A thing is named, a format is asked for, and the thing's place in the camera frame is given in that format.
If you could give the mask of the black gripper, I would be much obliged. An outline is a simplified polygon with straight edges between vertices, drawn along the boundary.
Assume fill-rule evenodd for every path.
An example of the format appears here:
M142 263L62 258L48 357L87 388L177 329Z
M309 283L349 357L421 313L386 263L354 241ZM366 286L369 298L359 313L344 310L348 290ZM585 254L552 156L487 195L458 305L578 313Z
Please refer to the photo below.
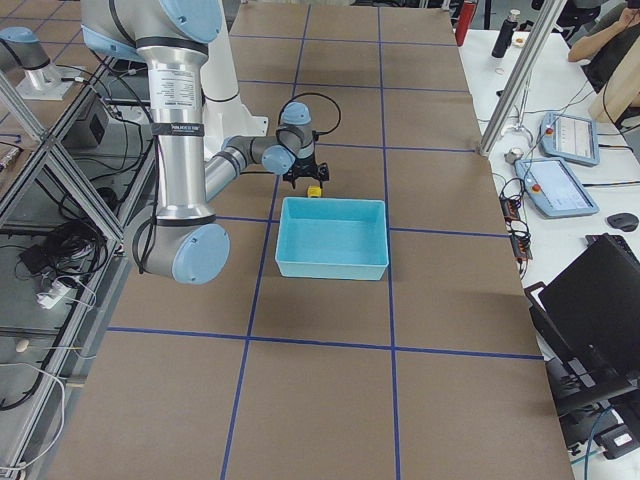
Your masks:
M290 169L282 175L282 180L296 187L298 178L312 178L322 185L322 175L314 158L297 159Z

